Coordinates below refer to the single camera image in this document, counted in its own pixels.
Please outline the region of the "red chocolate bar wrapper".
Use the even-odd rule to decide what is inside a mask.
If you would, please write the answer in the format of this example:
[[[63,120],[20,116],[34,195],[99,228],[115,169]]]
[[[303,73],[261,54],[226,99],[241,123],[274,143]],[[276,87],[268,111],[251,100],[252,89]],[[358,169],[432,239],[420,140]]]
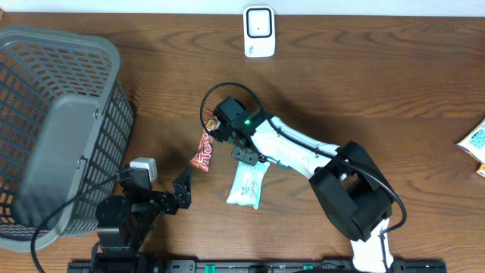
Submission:
[[[211,110],[205,109],[202,117],[204,125],[209,132],[212,132],[219,127],[220,122]],[[203,129],[202,136],[199,141],[198,151],[196,155],[189,161],[191,166],[193,166],[194,168],[198,168],[199,170],[202,170],[204,172],[208,172],[213,153],[213,141],[214,137],[212,137],[209,133],[206,132],[205,129]]]

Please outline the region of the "light green tissue pack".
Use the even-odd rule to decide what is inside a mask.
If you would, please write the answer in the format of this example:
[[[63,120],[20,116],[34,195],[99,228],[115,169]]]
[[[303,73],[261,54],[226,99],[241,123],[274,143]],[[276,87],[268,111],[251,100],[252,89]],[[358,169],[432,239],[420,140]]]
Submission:
[[[227,203],[251,206],[257,210],[261,199],[262,181],[269,167],[269,162],[257,162],[255,166],[239,162]]]

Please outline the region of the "yellow snack bag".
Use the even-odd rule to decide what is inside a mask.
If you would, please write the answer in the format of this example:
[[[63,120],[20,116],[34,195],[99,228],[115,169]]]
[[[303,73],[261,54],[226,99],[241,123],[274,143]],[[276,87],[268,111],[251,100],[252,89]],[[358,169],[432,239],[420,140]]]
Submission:
[[[473,156],[481,164],[484,163],[485,121],[481,121],[457,146]]]

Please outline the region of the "blue mouthwash bottle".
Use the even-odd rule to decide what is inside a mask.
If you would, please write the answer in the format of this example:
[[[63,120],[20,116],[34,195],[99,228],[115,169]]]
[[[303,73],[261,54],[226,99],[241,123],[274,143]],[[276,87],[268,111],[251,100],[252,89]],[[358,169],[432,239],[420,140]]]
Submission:
[[[269,162],[281,167],[281,168],[285,168],[285,169],[291,169],[292,167],[288,166],[288,165],[285,165],[283,164],[281,161],[278,161],[278,160],[274,160],[274,159],[268,159]]]

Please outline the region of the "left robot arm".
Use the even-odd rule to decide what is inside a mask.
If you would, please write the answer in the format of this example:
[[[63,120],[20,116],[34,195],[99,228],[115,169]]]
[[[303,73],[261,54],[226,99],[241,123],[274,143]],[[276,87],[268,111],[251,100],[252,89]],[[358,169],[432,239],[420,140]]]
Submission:
[[[123,193],[103,199],[96,208],[97,247],[101,252],[92,254],[90,271],[163,272],[163,264],[154,255],[142,253],[140,248],[157,219],[189,208],[192,173],[192,167],[183,171],[172,182],[171,193],[153,190],[149,171],[144,168],[125,166],[117,172],[115,180]]]

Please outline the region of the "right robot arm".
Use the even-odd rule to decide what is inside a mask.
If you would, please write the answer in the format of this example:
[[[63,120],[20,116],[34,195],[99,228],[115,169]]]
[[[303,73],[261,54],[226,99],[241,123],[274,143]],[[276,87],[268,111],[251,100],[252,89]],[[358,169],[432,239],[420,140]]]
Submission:
[[[352,244],[352,264],[363,272],[388,272],[394,258],[387,234],[398,198],[366,150],[355,142],[323,143],[300,133],[259,109],[218,106],[212,131],[231,143],[235,158],[254,165],[270,161],[308,178],[333,226]]]

